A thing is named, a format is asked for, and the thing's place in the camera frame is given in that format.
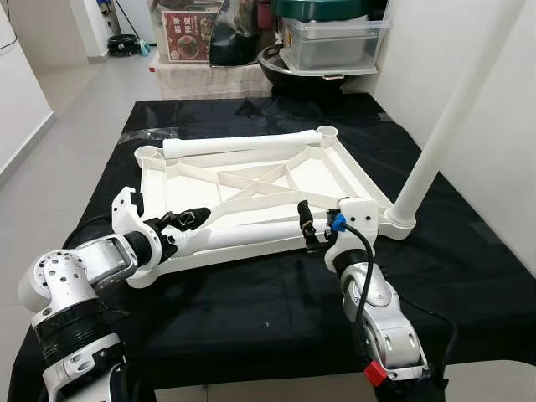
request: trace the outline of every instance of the plastic storage box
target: plastic storage box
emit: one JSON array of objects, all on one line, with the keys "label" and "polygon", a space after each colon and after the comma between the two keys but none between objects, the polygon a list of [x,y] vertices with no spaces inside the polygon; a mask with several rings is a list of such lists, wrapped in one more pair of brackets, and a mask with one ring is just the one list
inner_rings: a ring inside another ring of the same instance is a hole
[{"label": "plastic storage box", "polygon": [[302,23],[283,18],[285,48],[280,55],[295,75],[375,73],[376,54],[389,21]]}]

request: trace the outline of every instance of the red button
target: red button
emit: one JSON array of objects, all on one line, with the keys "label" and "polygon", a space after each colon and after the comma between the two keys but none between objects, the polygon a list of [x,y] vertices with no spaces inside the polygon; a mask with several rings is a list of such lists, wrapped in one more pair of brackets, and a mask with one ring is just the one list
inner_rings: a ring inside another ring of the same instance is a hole
[{"label": "red button", "polygon": [[387,372],[375,361],[370,362],[363,372],[374,387],[382,384],[387,378]]}]

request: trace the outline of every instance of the white pipe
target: white pipe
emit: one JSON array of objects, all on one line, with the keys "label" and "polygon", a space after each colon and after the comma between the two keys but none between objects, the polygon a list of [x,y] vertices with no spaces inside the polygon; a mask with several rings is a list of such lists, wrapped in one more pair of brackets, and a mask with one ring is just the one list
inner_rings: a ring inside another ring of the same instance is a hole
[{"label": "white pipe", "polygon": [[507,0],[472,62],[465,68],[456,88],[430,135],[419,160],[400,191],[393,207],[385,211],[387,220],[402,228],[415,226],[415,212],[439,172],[441,159],[452,146],[487,82],[498,56],[508,40],[526,0]]},{"label": "white pipe", "polygon": [[163,141],[164,157],[175,159],[187,155],[205,153],[244,151],[248,149],[264,149],[306,145],[322,140],[322,133],[316,130],[305,130],[292,134],[258,137],[227,137],[207,138],[202,140],[179,140],[173,138]]},{"label": "white pipe", "polygon": [[[315,220],[315,226],[324,228],[325,219]],[[295,222],[245,224],[235,228],[201,229],[173,234],[178,246],[177,255],[185,256],[204,250],[216,250],[238,245],[253,245],[302,237],[300,225]]]}]

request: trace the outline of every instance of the cable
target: cable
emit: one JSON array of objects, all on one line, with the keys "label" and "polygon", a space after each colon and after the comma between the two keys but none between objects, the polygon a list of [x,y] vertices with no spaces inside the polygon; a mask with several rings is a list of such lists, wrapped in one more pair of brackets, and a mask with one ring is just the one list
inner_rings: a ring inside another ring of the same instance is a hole
[{"label": "cable", "polygon": [[[8,12],[8,21],[11,22],[11,14],[9,12],[9,0],[6,0],[6,9],[7,9],[7,12]],[[11,46],[12,44],[15,44],[15,42],[17,42],[17,34],[15,33],[15,31],[13,30],[13,33],[15,34],[15,39],[12,40],[11,42],[9,42],[8,44],[5,44],[3,46],[0,46],[0,51],[4,50],[5,48],[8,48],[9,46]]]},{"label": "cable", "polygon": [[108,214],[108,215],[97,215],[97,216],[94,216],[93,218],[91,219],[88,219],[86,220],[83,224],[79,224],[72,232],[70,232],[69,236],[67,236],[67,239],[65,239],[65,242],[64,242],[64,245],[62,246],[62,249],[68,249],[69,248],[69,244],[71,241],[73,241],[73,238],[83,229],[85,228],[88,224],[92,224],[94,222],[96,222],[97,220],[105,220],[106,222],[111,222],[111,216]]},{"label": "cable", "polygon": [[114,31],[114,28],[111,27],[111,22],[108,21],[108,28],[110,28],[110,31],[113,33],[113,36],[117,36],[116,31]]},{"label": "cable", "polygon": [[11,46],[12,44],[15,44],[15,42],[17,42],[17,34],[15,34],[15,39],[12,40],[11,42],[9,42],[8,44],[5,44],[3,46],[0,46],[0,50],[4,50],[5,48],[8,48],[9,46]]},{"label": "cable", "polygon": [[47,387],[43,386],[43,388],[41,389],[41,392],[39,393],[37,402],[48,402],[48,401],[49,401],[49,391],[47,390]]},{"label": "cable", "polygon": [[123,15],[125,16],[126,21],[131,26],[132,31],[134,31],[134,34],[137,36],[137,40],[140,40],[140,35],[137,34],[136,30],[134,29],[134,26],[131,23],[131,20],[128,19],[128,17],[126,16],[125,10],[123,10],[123,7],[120,5],[119,0],[116,0],[116,3],[117,3],[117,6],[119,7],[119,9],[121,10],[121,12],[123,13]]},{"label": "cable", "polygon": [[356,337],[358,341],[358,345],[361,349],[361,353],[363,354],[362,357],[367,356],[367,351],[365,349],[365,346],[363,345],[363,337],[361,336],[361,332],[363,331],[363,310],[365,308],[365,302],[367,301],[367,296],[369,295],[369,287],[370,287],[370,281],[372,279],[372,272],[374,269],[374,253],[372,251],[372,247],[370,246],[369,241],[367,238],[359,232],[354,227],[350,226],[349,224],[343,223],[341,224],[341,227],[346,229],[348,232],[352,233],[353,235],[356,235],[363,245],[365,246],[365,251],[367,253],[367,274],[365,276],[365,282],[363,284],[363,290],[361,291],[361,297],[359,298],[359,304],[358,304],[358,310],[356,312]]},{"label": "cable", "polygon": [[132,56],[140,53],[140,44],[135,35],[127,33],[110,36],[108,38],[108,49],[112,56]]},{"label": "cable", "polygon": [[439,318],[443,322],[447,323],[451,327],[451,337],[449,339],[449,343],[446,345],[445,352],[443,353],[443,358],[441,360],[441,366],[438,369],[438,377],[439,379],[443,379],[445,375],[445,369],[446,365],[451,361],[452,354],[454,352],[454,347],[456,346],[456,343],[458,342],[458,326],[457,324],[451,320],[449,317],[446,317],[439,312],[435,312],[431,310],[430,308],[423,307],[411,300],[408,300],[404,296],[400,295],[399,297],[402,301],[406,302],[413,308],[416,308],[417,310],[421,310],[422,312],[425,312],[427,314],[430,314],[433,317]]}]

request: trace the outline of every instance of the black table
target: black table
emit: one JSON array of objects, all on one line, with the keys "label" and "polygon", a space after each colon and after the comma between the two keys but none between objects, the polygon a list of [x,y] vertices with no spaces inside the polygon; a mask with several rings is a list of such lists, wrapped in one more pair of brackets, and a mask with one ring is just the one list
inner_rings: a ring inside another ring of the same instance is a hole
[{"label": "black table", "polygon": [[[128,185],[139,188],[133,157],[161,146],[168,130],[182,139],[279,134],[332,125],[343,145],[392,200],[419,148],[368,95],[324,100],[279,96],[251,100],[140,101],[80,222],[106,214]],[[379,238],[376,260],[414,302],[460,325],[453,363],[511,359],[536,363],[536,281],[439,176],[403,241]],[[109,233],[93,224],[74,242]],[[109,318],[156,388],[356,371],[350,326],[337,277],[320,254],[303,250],[233,261],[160,277],[136,290],[103,295]],[[403,305],[427,357],[438,362],[449,328]],[[36,400],[45,369],[28,331],[13,366],[8,400]]]}]

